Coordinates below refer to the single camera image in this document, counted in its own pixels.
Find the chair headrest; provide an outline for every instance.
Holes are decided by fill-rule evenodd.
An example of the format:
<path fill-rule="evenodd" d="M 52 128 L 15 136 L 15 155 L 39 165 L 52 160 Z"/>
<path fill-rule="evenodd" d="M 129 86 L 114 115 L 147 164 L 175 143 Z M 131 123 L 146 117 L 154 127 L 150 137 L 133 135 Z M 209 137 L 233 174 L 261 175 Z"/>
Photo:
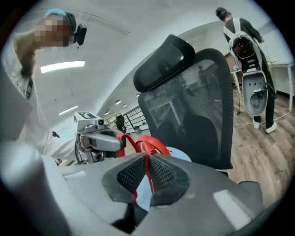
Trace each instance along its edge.
<path fill-rule="evenodd" d="M 144 93 L 157 87 L 186 67 L 195 58 L 195 51 L 186 41 L 169 35 L 153 55 L 134 74 L 133 83 Z"/>

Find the white shoe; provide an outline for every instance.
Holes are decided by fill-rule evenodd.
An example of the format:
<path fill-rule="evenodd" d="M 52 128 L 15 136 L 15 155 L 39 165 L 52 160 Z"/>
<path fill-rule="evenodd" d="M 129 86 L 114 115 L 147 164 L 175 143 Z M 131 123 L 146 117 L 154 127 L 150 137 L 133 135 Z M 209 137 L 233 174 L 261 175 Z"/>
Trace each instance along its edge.
<path fill-rule="evenodd" d="M 260 123 L 259 123 L 259 122 L 256 122 L 256 121 L 253 119 L 253 126 L 254 126 L 254 129 L 259 129 L 259 125 L 260 125 Z"/>
<path fill-rule="evenodd" d="M 276 128 L 277 128 L 277 123 L 276 122 L 274 122 L 273 123 L 273 125 L 272 125 L 272 127 L 270 127 L 270 128 L 268 128 L 268 129 L 266 129 L 265 131 L 266 131 L 266 133 L 271 133 L 271 132 L 273 132 L 273 131 L 275 131 L 276 130 Z"/>

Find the mesh chair backrest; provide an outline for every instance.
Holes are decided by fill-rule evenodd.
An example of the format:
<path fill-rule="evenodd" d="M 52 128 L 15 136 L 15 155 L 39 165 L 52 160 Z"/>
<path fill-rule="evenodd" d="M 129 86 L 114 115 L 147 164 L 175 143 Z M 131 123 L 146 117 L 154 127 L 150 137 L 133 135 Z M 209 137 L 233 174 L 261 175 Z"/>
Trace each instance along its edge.
<path fill-rule="evenodd" d="M 152 90 L 139 106 L 151 136 L 184 151 L 193 162 L 231 169 L 233 91 L 225 57 L 215 49 Z"/>

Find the ceiling light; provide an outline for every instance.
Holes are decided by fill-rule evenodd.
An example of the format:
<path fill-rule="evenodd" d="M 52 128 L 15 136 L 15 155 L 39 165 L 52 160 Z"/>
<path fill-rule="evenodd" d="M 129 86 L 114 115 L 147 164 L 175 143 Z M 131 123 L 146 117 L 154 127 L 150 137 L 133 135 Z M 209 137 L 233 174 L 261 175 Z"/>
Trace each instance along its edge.
<path fill-rule="evenodd" d="M 82 67 L 84 66 L 85 61 L 68 61 L 68 62 L 62 62 L 62 63 L 56 63 L 52 65 L 46 65 L 42 66 L 41 73 L 49 72 L 49 71 L 55 71 L 59 69 L 65 69 L 65 68 L 72 68 L 72 67 Z"/>
<path fill-rule="evenodd" d="M 74 106 L 74 107 L 72 107 L 72 108 L 69 108 L 68 110 L 65 110 L 65 111 L 61 112 L 59 115 L 65 114 L 66 112 L 69 112 L 69 111 L 71 111 L 71 110 L 74 110 L 74 109 L 76 109 L 77 107 L 78 107 L 78 106 Z"/>

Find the light blue object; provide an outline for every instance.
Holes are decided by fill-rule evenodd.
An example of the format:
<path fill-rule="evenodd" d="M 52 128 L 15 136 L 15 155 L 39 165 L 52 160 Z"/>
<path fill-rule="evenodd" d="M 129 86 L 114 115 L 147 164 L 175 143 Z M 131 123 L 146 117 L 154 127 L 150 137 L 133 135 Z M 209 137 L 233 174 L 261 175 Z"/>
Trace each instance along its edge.
<path fill-rule="evenodd" d="M 171 157 L 192 162 L 187 154 L 173 147 L 166 147 L 170 152 Z M 147 212 L 149 212 L 149 205 L 152 199 L 152 191 L 149 185 L 148 177 L 145 175 L 139 184 L 137 190 L 137 204 Z"/>
<path fill-rule="evenodd" d="M 54 8 L 54 9 L 51 9 L 51 10 L 47 11 L 45 16 L 49 16 L 50 14 L 56 14 L 56 15 L 67 18 L 66 13 L 63 10 L 59 9 L 59 8 Z"/>

